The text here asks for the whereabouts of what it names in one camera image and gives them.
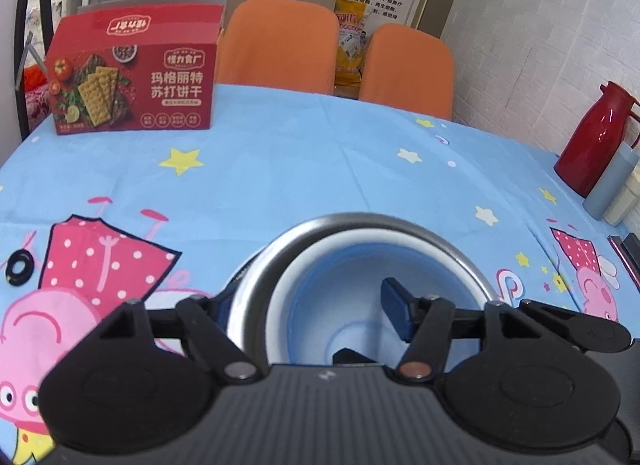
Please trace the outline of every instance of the circular icon on box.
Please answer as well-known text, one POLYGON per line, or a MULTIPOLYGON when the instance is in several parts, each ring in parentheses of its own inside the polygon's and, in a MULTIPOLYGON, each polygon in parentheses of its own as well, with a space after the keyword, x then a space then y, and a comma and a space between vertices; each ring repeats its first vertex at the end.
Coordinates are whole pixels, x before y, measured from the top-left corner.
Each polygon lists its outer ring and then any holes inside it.
POLYGON ((184 115, 181 112, 174 112, 171 115, 171 126, 180 129, 184 126, 184 115))
POLYGON ((197 112, 190 112, 187 115, 188 127, 198 127, 200 125, 200 122, 201 122, 200 115, 197 112))
POLYGON ((161 128, 165 128, 169 125, 169 115, 165 112, 159 112, 156 114, 156 125, 161 128))
POLYGON ((142 127, 144 128, 148 129, 150 127, 153 127, 154 122, 155 122, 154 116, 152 114, 149 114, 148 112, 140 116, 140 124, 142 124, 142 127))

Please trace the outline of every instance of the table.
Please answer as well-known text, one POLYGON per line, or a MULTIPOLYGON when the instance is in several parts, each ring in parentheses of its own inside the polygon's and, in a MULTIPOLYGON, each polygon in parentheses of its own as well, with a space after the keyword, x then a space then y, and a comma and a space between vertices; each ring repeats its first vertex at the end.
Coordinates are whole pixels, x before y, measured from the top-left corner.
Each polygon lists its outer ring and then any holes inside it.
POLYGON ((606 238, 626 230, 593 221, 555 161, 463 125, 264 88, 217 87, 207 131, 56 136, 49 117, 0 170, 0 262, 28 247, 39 265, 0 284, 0 449, 16 463, 46 453, 36 386, 120 302, 215 295, 250 254, 331 212, 418 223, 510 304, 638 336, 640 295, 606 238))

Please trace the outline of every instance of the red kettle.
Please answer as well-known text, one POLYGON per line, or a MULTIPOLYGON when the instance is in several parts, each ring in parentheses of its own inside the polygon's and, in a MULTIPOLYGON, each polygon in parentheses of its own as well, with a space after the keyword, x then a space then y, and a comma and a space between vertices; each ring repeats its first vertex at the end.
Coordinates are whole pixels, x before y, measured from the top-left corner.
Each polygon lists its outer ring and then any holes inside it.
MULTIPOLYGON (((640 116, 631 108, 638 101, 609 81, 600 86, 602 96, 575 128, 554 169, 569 187, 586 198, 625 138, 626 118, 640 116)), ((640 136, 634 142, 635 147, 640 136)))

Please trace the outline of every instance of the orange chair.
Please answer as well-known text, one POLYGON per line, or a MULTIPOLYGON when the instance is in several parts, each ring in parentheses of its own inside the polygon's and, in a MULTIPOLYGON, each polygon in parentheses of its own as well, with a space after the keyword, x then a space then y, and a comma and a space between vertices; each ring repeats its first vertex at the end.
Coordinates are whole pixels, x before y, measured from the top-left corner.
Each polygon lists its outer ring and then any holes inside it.
POLYGON ((338 31, 317 4, 247 0, 225 30, 216 81, 332 95, 338 31))
POLYGON ((453 80, 453 57, 443 41, 383 24, 371 38, 358 99, 451 120, 453 80))

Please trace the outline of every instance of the lime slice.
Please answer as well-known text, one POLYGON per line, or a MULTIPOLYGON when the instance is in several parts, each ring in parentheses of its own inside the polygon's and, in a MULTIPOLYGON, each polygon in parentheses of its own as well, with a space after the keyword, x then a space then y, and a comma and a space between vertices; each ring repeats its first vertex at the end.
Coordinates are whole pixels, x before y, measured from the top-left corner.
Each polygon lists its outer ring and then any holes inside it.
POLYGON ((80 109, 78 106, 69 106, 66 108, 66 123, 75 124, 80 118, 80 109))

